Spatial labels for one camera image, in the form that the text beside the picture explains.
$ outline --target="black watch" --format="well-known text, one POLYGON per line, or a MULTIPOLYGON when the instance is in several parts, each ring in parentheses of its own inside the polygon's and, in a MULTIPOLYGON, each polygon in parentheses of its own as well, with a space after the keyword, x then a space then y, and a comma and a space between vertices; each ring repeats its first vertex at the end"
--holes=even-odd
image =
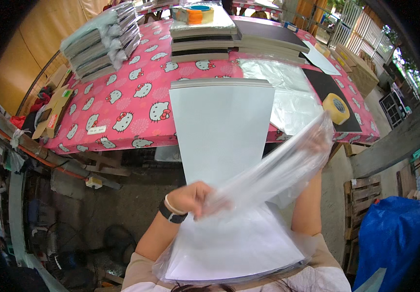
POLYGON ((159 211, 161 214, 168 219, 168 222, 172 223, 182 223, 184 219, 187 217, 188 213, 185 213, 184 215, 179 215, 176 213, 172 213, 165 205, 165 200, 162 200, 159 205, 159 211))

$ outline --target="wooden pallet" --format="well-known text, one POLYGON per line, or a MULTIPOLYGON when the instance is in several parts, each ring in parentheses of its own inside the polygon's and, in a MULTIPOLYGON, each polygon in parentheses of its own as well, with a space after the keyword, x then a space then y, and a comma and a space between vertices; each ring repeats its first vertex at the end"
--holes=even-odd
POLYGON ((345 274, 356 275, 359 261, 358 234, 362 219, 370 205, 381 199, 380 176, 352 179, 345 182, 345 252, 342 268, 345 274))

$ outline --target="person's hand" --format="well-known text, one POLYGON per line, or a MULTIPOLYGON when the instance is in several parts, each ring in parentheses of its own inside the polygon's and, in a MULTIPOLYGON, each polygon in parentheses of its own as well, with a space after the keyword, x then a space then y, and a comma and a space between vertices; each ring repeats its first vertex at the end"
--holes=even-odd
POLYGON ((212 191, 213 189, 209 185, 198 181, 170 192, 168 202, 172 208, 178 209, 182 213, 192 212, 194 218, 198 219, 202 216, 203 202, 212 191))

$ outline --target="packing tape roll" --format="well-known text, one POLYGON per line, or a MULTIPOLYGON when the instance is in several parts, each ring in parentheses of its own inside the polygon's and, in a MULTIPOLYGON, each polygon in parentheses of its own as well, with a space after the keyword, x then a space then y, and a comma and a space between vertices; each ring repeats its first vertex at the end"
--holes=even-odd
POLYGON ((331 120, 337 125, 343 124, 350 118, 348 106, 338 95, 334 93, 328 94, 322 103, 322 107, 324 110, 330 111, 331 120))

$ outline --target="stack of boards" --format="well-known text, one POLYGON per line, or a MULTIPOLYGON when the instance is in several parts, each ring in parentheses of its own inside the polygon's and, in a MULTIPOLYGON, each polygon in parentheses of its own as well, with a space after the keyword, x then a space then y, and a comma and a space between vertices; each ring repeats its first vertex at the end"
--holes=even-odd
POLYGON ((120 69, 140 43, 137 12, 131 1, 114 6, 62 41, 61 51, 82 82, 120 69))
MULTIPOLYGON (((215 17, 228 17, 224 9, 215 9, 215 17)), ((233 35, 237 33, 233 27, 212 27, 189 25, 187 29, 175 29, 171 26, 171 61, 186 62, 199 60, 228 59, 228 48, 234 47, 233 35)))
POLYGON ((234 23, 237 26, 234 46, 239 47, 239 52, 272 54, 304 64, 300 52, 309 53, 309 48, 289 29, 244 20, 234 20, 234 23))

